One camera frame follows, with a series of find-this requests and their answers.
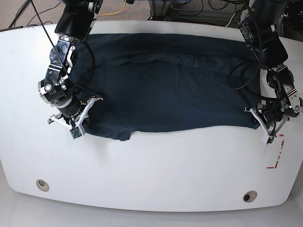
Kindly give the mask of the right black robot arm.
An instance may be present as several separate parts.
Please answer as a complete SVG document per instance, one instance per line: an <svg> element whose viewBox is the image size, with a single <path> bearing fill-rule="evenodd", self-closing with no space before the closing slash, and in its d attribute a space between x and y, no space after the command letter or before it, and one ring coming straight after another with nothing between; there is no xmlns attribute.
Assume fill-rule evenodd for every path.
<svg viewBox="0 0 303 227"><path fill-rule="evenodd" d="M55 106L61 117L72 128L76 127L77 117L83 114L84 104L77 94L85 90L88 82L75 82L71 70L78 54L76 43L82 42L91 56L91 75L94 74L95 57L85 42L93 28L102 6L101 0L64 0L63 14L55 28L59 36L50 52L50 65L46 76L38 83L38 93L48 104Z"/></svg>

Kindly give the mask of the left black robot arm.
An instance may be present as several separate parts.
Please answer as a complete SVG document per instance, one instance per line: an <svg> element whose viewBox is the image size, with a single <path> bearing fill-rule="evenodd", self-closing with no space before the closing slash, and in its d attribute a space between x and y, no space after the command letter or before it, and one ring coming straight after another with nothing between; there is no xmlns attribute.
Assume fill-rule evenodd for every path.
<svg viewBox="0 0 303 227"><path fill-rule="evenodd" d="M283 119L296 118L303 111L293 74L284 64L288 54L276 26L288 3L287 0L245 0L246 9L239 23L242 36L258 59L258 68L267 71L267 83L276 94L275 98L265 98L265 105L257 110L267 128Z"/></svg>

